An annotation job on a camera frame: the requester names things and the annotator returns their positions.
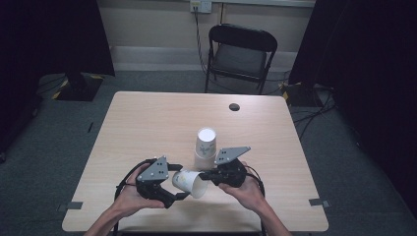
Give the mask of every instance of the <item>person's left hand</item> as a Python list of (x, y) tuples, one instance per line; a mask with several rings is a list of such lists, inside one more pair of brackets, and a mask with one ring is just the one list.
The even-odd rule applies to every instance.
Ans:
[(148, 167), (148, 163), (143, 164), (132, 173), (121, 194), (111, 205), (110, 209), (115, 210), (119, 216), (127, 217), (143, 208), (164, 208), (163, 202), (144, 199), (136, 190), (135, 178)]

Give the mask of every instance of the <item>wooden table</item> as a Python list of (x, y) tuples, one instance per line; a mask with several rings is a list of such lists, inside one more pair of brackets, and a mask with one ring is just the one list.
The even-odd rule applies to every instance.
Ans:
[[(229, 104), (237, 103), (239, 111)], [(285, 100), (279, 96), (119, 91), (114, 95), (92, 148), (65, 231), (87, 231), (112, 202), (115, 186), (137, 163), (167, 156), (168, 162), (193, 169), (197, 132), (212, 127), (217, 150), (249, 146), (239, 157), (264, 181), (267, 200), (290, 231), (326, 231), (322, 206)], [(171, 193), (171, 179), (162, 183)], [(256, 214), (208, 184), (200, 199), (191, 196), (169, 209), (143, 209), (120, 221), (121, 231), (259, 231)]]

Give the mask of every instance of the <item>gray carpet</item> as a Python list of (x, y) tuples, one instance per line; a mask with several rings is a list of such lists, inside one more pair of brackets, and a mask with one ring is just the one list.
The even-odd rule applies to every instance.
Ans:
[[(284, 75), (270, 73), (268, 78), (281, 80)], [(37, 116), (0, 165), (0, 235), (81, 235), (62, 230), (65, 212), (57, 208), (73, 197), (113, 94), (203, 92), (205, 85), (205, 75), (197, 71), (117, 72), (116, 78), (104, 80), (93, 102), (50, 99), (61, 80), (60, 75), (42, 78), (44, 100)], [(210, 84), (210, 92), (257, 93), (251, 83), (217, 82)], [(280, 95), (277, 87), (278, 82), (267, 82), (264, 93)], [(328, 91), (319, 95), (325, 101)], [(290, 107), (294, 120), (319, 109)], [(307, 122), (296, 123), (300, 136)], [(319, 194), (331, 203), (326, 208), (328, 231), (314, 235), (416, 236), (415, 219), (384, 172), (357, 147), (353, 134), (337, 108), (317, 116), (303, 133), (301, 143)]]

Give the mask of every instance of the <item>baseboard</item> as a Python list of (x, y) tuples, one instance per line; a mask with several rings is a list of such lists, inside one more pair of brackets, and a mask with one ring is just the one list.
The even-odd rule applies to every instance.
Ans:
[[(202, 70), (197, 48), (162, 48), (111, 46), (111, 57), (116, 71), (197, 71)], [(207, 62), (209, 53), (202, 52)], [(276, 52), (270, 71), (291, 70), (297, 52)]]

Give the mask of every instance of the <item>white wall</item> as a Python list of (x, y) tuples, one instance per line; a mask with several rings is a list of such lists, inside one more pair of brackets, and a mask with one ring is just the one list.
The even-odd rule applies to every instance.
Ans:
[[(187, 1), (98, 0), (110, 45), (195, 48), (196, 21)], [(223, 22), (267, 30), (279, 51), (296, 52), (312, 8), (212, 3), (211, 14), (199, 14), (203, 48), (209, 29)]]
[[(278, 41), (271, 70), (292, 68), (312, 8), (267, 6), (267, 1), (263, 0), (264, 5), (212, 3), (211, 14), (199, 14), (203, 61), (208, 58), (209, 29), (221, 19), (223, 23), (269, 31)], [(196, 20), (189, 1), (98, 0), (98, 4), (116, 70), (201, 68)]]

